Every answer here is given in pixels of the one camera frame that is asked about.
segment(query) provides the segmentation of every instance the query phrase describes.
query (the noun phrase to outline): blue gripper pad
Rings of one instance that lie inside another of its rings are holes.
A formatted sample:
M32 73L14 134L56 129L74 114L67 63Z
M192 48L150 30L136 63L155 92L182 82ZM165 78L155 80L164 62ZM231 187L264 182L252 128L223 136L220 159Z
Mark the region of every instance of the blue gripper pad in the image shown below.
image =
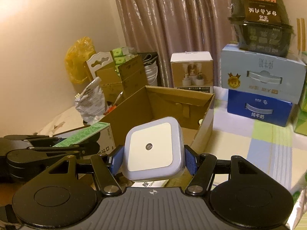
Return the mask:
M191 175L195 175L197 172L196 158L193 156L187 148L185 148L185 166Z
M124 158L124 146L119 147L120 149L112 156L112 164L110 165L110 172L113 176L117 174L119 168L122 165Z

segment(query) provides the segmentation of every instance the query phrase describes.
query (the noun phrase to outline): yellow plastic bag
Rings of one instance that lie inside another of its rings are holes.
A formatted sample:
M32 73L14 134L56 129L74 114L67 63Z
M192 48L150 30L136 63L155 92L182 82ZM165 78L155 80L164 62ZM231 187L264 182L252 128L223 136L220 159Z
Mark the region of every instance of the yellow plastic bag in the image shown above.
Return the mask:
M86 61L95 53L93 41L87 36L77 40L68 49L65 56L65 67L72 83L82 84L87 80Z

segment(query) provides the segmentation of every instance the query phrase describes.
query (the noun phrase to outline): beige wall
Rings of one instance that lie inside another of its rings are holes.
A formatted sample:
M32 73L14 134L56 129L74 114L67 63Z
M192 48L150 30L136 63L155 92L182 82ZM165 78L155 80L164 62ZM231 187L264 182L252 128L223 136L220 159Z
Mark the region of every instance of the beige wall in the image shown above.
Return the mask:
M294 32L297 33L296 18L305 18L307 24L307 0L283 0L290 19L290 24L293 26ZM297 37L295 36L291 50L297 53Z
M115 0L0 0L0 136L33 133L73 106L64 67L79 38L125 45Z

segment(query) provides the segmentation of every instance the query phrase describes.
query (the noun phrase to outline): blue milk box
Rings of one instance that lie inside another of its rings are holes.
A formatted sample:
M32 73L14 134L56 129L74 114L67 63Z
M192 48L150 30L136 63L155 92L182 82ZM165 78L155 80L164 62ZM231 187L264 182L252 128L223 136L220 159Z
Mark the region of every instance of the blue milk box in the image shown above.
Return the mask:
M257 94L228 90L227 111L285 127L292 103Z

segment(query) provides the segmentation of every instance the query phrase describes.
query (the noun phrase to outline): white square panel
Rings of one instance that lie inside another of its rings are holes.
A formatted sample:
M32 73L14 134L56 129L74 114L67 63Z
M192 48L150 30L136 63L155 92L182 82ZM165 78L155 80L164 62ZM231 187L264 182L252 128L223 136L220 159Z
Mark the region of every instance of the white square panel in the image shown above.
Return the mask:
M172 133L170 123L162 123L133 132L130 140L128 170L150 170L172 163Z

